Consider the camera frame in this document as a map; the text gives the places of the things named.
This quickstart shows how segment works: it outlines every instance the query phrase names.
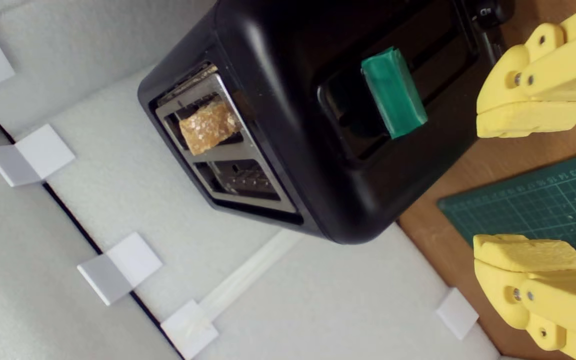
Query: white strip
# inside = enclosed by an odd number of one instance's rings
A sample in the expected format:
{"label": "white strip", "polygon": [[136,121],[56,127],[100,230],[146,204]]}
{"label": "white strip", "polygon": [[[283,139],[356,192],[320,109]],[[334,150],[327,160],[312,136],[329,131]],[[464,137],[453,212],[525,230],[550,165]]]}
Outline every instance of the white strip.
{"label": "white strip", "polygon": [[161,323],[161,328],[184,358],[194,358],[217,338],[219,333],[212,322],[304,236],[295,231],[279,231],[199,305],[190,300]]}
{"label": "white strip", "polygon": [[241,267],[222,281],[199,306],[210,321],[214,321],[241,294],[253,285],[270,267],[304,237],[299,232],[282,229]]}

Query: white wall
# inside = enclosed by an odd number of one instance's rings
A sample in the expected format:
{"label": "white wall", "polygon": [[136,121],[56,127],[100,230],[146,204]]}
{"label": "white wall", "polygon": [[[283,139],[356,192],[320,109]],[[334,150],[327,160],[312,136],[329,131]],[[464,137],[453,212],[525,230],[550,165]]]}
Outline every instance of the white wall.
{"label": "white wall", "polygon": [[132,299],[96,297],[76,269],[94,256],[40,185],[0,176],[0,360],[178,360]]}
{"label": "white wall", "polygon": [[160,60],[214,0],[0,0],[0,84],[13,135]]}

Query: white square tile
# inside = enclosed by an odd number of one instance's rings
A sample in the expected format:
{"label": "white square tile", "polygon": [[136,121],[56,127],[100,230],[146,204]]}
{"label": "white square tile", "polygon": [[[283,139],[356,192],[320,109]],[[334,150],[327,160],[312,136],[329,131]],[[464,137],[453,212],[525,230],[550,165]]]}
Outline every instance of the white square tile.
{"label": "white square tile", "polygon": [[162,260],[136,232],[121,240],[106,255],[133,288],[162,267]]}
{"label": "white square tile", "polygon": [[466,337],[480,317],[456,287],[450,289],[448,296],[443,299],[437,309],[437,315],[459,340]]}
{"label": "white square tile", "polygon": [[188,301],[162,322],[161,328],[186,360],[194,358],[219,337],[215,326],[194,300]]}
{"label": "white square tile", "polygon": [[75,160],[74,153],[48,124],[18,141],[15,146],[42,179]]}

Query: green tape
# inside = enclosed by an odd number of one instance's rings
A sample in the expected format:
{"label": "green tape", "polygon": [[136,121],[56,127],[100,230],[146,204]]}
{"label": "green tape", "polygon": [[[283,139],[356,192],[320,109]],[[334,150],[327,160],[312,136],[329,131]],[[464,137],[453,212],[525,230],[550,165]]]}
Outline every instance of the green tape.
{"label": "green tape", "polygon": [[392,139],[428,121],[402,52],[389,48],[361,62],[361,72]]}

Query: toaster slot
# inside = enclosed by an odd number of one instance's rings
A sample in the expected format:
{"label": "toaster slot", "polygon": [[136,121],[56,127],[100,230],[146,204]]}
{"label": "toaster slot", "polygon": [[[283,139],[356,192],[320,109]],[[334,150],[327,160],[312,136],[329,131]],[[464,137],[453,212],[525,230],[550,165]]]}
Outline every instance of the toaster slot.
{"label": "toaster slot", "polygon": [[234,196],[279,201],[279,194],[259,163],[253,159],[196,162],[212,191]]}
{"label": "toaster slot", "polygon": [[[174,96],[164,95],[167,101],[159,102],[155,114],[209,196],[229,203],[295,213],[293,203],[251,136],[219,73],[202,71],[189,82],[190,86],[183,82],[172,89]],[[189,141],[197,139],[186,139],[180,122],[215,102],[221,109],[226,105],[228,119],[237,122],[238,130],[215,146],[193,154]]]}

